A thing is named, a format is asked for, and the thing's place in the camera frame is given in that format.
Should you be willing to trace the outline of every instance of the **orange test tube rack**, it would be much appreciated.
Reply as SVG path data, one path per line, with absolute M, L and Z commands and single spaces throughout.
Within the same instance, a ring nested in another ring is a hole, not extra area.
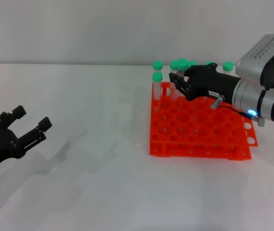
M 172 100 L 170 83 L 161 87 L 159 101 L 152 94 L 151 155 L 251 159 L 249 147 L 258 146 L 251 120 L 227 108 L 212 110 L 214 100 L 208 97 Z

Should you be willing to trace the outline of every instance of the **test tube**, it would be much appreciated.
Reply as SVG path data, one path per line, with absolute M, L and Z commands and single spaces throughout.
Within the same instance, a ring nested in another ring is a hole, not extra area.
M 222 69 L 223 73 L 229 75 L 231 71 L 233 71 L 234 63 L 232 62 L 224 62 Z
M 155 70 L 155 72 L 161 72 L 163 67 L 163 63 L 160 60 L 156 60 L 153 62 L 153 69 Z
M 171 61 L 170 69 L 171 69 L 172 73 L 176 74 L 176 69 L 177 69 L 177 61 L 176 60 Z M 174 83 L 170 83 L 170 88 L 171 88 L 171 91 L 172 91 L 171 99 L 176 100 L 179 97 L 180 92 L 176 89 Z
M 184 77 L 185 70 L 188 66 L 187 59 L 181 58 L 177 61 L 177 75 L 180 77 Z
M 153 73 L 153 96 L 154 100 L 160 100 L 162 73 L 157 71 Z

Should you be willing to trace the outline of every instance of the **black cable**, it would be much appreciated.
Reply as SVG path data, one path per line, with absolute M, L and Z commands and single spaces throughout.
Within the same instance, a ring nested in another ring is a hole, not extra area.
M 218 107 L 227 108 L 227 109 L 230 109 L 230 110 L 232 110 L 232 111 L 234 111 L 234 112 L 236 112 L 236 113 L 239 113 L 238 110 L 236 110 L 236 109 L 234 109 L 234 108 L 232 108 L 232 107 L 229 107 L 229 106 L 219 105 Z
M 251 120 L 251 118 L 252 118 L 252 116 L 253 116 L 253 115 L 248 114 L 248 113 L 246 113 L 246 112 L 239 112 L 238 110 L 236 110 L 236 109 L 234 109 L 234 108 L 232 108 L 232 107 L 229 107 L 229 106 L 219 105 L 218 107 L 223 107 L 223 108 L 230 109 L 230 110 L 232 110 L 232 111 L 234 111 L 234 112 L 236 112 L 236 113 L 239 113 L 241 116 L 243 116 L 243 117 L 245 117 L 245 118 L 247 118 L 247 119 L 250 119 L 250 120 Z

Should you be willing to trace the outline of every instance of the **green cap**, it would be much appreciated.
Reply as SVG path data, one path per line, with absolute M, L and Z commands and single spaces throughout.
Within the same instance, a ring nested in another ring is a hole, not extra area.
M 232 71 L 233 67 L 234 67 L 234 63 L 232 63 L 232 62 L 224 62 L 222 68 L 223 68 L 224 71 Z
M 187 66 L 188 66 L 188 61 L 187 61 L 187 59 L 181 58 L 181 59 L 179 59 L 179 60 L 177 61 L 177 69 L 178 69 L 178 70 L 183 71 L 183 70 L 185 70 L 185 69 L 187 68 Z
M 153 73 L 153 81 L 154 82 L 161 82 L 162 81 L 162 73 L 161 72 L 154 72 Z
M 188 62 L 188 68 L 190 68 L 192 65 L 198 65 L 198 63 L 196 61 L 189 61 Z
M 176 71 L 176 68 L 177 68 L 177 61 L 176 60 L 172 60 L 171 63 L 170 63 L 170 69 L 172 71 Z
M 160 71 L 162 69 L 162 67 L 163 67 L 162 61 L 157 60 L 157 61 L 153 62 L 154 70 Z

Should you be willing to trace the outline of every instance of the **white table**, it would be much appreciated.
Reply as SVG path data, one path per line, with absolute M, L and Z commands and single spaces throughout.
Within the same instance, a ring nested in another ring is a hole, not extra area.
M 164 80 L 168 80 L 165 67 Z M 274 123 L 251 161 L 148 154 L 150 66 L 0 64 L 0 113 L 47 140 L 0 165 L 0 231 L 272 231 Z

